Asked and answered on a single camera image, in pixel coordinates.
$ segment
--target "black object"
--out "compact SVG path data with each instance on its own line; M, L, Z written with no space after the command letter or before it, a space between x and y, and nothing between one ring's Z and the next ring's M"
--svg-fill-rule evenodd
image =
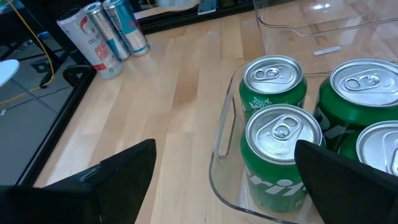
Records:
M398 177L303 140L295 161L325 224L398 223Z
M63 78L71 85L76 87L80 81L78 74L92 72L93 67L90 65L71 65L63 71Z
M32 62L30 66L32 66L37 73L44 73L51 71L49 61L46 58Z
M155 161L147 139L43 189L0 187L0 223L134 223Z

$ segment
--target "energy drink can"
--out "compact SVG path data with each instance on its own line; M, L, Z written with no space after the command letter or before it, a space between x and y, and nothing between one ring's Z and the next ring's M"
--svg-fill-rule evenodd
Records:
M103 78L120 74L123 66L84 10L79 7L68 10L57 24Z
M133 55L140 56L149 51L149 44L139 28L136 18L134 17L134 11L128 1L105 0L102 6L113 25L129 44L130 51Z
M129 58L130 51L126 43L122 40L118 31L106 17L100 2L94 2L83 8L87 16L93 21L106 43L111 47L113 53L120 61Z

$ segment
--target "plastic bin handle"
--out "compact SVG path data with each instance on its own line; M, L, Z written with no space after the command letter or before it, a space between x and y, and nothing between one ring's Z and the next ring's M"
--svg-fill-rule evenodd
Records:
M223 105L223 109L221 110L220 121L219 121L218 129L217 129L216 141L215 141L214 146L213 146L213 154L216 154L219 159L225 159L225 158L227 158L227 156L229 154L229 149L231 147L233 130L234 130L235 121L236 121L235 100L234 100L232 94L227 94L224 102L225 103ZM226 126L228 114L231 111L231 109L229 108L231 106L231 102L232 102L232 106L233 106L232 107L233 108L232 111L234 113L233 121L232 121L231 129L230 130L224 130L225 126ZM222 144L223 136L224 136L224 134L227 134L227 133L229 133L228 145L227 145L227 148L225 150L225 153L222 154L223 152L221 150L222 150L222 146L223 146L223 144Z

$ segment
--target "yellow cable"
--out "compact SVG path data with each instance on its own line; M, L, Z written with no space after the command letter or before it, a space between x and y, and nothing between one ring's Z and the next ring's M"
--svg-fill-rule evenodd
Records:
M52 66L52 61L51 61L51 59L50 59L50 56L48 55L47 51L45 50L45 48L44 48L42 42L40 41L40 39L36 36L35 32L32 31L32 29L31 29L31 28L29 27L29 25L26 23L25 19L21 16L21 14L20 14L20 13L18 12L18 10L15 8L15 6L13 5L13 3L12 3L10 0L7 0L7 2L8 2L8 4L10 4L10 6L12 7L12 9L15 11L15 13L16 13L16 14L18 15L18 17L21 19L21 21L25 24L26 28L32 33L32 35L33 35L33 36L35 37L35 39L38 41L38 43L40 44L40 46L41 46L41 48L42 48L42 50L43 50L43 52L44 52L44 54L45 54L45 56L46 56L47 59L49 60L50 68L51 68L51 79L50 79L47 83L45 83L45 84L43 85L43 86L47 86L48 84L50 84L50 83L52 82L52 80L53 80L54 77L55 77L54 68L53 68L53 66ZM30 92L33 92L33 91L36 91L36 90L39 90L39 89L41 89L41 88L40 88L40 87L37 87L37 88L33 88L33 89L29 90L29 91L30 91ZM11 101L14 101L14 100L16 100L16 99L18 99L18 98L20 98L20 97L22 97L22 96L24 96L24 95L25 95L25 93L20 94L20 95L17 95L17 96L15 96L15 97L13 97L13 98L11 98L11 99L9 99L9 100L0 102L0 105L5 104L5 103L9 103L9 102L11 102Z

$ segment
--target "can lid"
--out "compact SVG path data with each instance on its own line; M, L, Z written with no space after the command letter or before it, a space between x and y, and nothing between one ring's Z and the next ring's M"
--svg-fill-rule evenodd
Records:
M362 106L398 105L398 67L376 59L351 60L330 75L333 89L345 100Z
M267 55L250 62L244 69L246 86L259 94L276 94L294 88L303 78L300 64L283 55Z
M356 141L359 160L375 169L398 174L398 121L383 121L365 128Z
M102 6L107 9L112 9L116 5L123 3L124 0L105 0L102 2Z
M64 19L68 19L69 17L75 15L80 11L80 6L72 6L71 8L63 11L61 14L58 16L58 21L62 21Z
M87 6L85 6L83 9L88 15L96 14L96 13L100 12L100 10L101 10L101 3L94 2L94 3L91 3Z
M294 164L297 140L318 146L322 131L310 113L292 105L270 105L257 111L246 126L250 148L262 159L275 164Z

